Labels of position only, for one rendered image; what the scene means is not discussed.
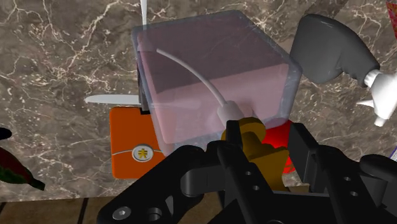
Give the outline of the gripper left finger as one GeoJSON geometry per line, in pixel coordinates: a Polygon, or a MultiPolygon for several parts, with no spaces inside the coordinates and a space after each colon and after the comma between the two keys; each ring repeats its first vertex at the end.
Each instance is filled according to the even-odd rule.
{"type": "Polygon", "coordinates": [[[262,147],[259,120],[229,121],[225,139],[203,150],[184,145],[107,203],[96,224],[178,224],[209,192],[219,192],[222,211],[208,224],[271,224],[273,192],[247,159],[262,147]]]}

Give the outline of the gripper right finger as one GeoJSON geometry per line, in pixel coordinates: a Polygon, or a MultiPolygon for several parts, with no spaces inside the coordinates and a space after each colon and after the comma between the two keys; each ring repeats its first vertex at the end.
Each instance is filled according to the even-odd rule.
{"type": "Polygon", "coordinates": [[[302,123],[289,129],[289,156],[313,193],[329,195],[337,224],[397,224],[397,162],[369,154],[358,162],[319,144],[302,123]]]}

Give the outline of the orange pocket knife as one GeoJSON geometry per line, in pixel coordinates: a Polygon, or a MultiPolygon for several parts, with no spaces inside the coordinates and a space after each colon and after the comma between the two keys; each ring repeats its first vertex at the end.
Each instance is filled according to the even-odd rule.
{"type": "Polygon", "coordinates": [[[165,158],[158,145],[141,80],[138,80],[136,95],[91,95],[85,102],[115,105],[109,112],[114,178],[138,179],[165,158]]]}

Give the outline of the red round object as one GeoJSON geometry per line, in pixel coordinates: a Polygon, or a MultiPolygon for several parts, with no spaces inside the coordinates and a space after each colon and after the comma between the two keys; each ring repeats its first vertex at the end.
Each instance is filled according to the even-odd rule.
{"type": "MultiPolygon", "coordinates": [[[[270,144],[274,148],[288,147],[289,131],[292,121],[287,120],[284,124],[267,129],[266,135],[262,141],[263,144],[270,144]]],[[[293,165],[290,157],[287,158],[284,165],[283,174],[289,174],[295,171],[295,166],[293,165]]]]}

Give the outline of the clear pink soap dispenser bottle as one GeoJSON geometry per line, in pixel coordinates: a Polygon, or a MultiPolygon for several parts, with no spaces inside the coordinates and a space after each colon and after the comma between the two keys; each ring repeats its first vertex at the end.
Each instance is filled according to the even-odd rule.
{"type": "Polygon", "coordinates": [[[259,119],[262,141],[288,122],[301,70],[241,11],[140,25],[132,40],[164,155],[205,148],[227,120],[259,119]]]}

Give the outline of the grey spray bottle white trigger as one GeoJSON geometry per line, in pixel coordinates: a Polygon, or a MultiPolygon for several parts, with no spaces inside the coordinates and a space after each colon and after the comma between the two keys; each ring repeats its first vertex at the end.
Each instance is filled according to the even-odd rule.
{"type": "Polygon", "coordinates": [[[290,55],[313,83],[346,73],[369,88],[372,98],[357,103],[373,108],[376,126],[383,126],[397,109],[397,74],[382,72],[361,38],[339,21],[316,14],[302,17],[290,55]]]}

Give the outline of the pink red patterned object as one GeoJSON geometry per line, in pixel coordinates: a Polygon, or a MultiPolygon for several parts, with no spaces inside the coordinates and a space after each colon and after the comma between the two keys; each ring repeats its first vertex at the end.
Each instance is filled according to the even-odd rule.
{"type": "Polygon", "coordinates": [[[388,1],[386,6],[393,27],[394,36],[397,39],[397,4],[388,1]]]}

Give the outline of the dark red green object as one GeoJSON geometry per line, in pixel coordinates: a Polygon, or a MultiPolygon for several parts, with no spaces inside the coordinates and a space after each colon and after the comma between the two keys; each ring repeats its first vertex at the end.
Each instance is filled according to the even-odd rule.
{"type": "Polygon", "coordinates": [[[0,147],[0,181],[18,185],[28,184],[38,190],[45,190],[45,184],[36,179],[28,168],[2,147],[0,147]]]}

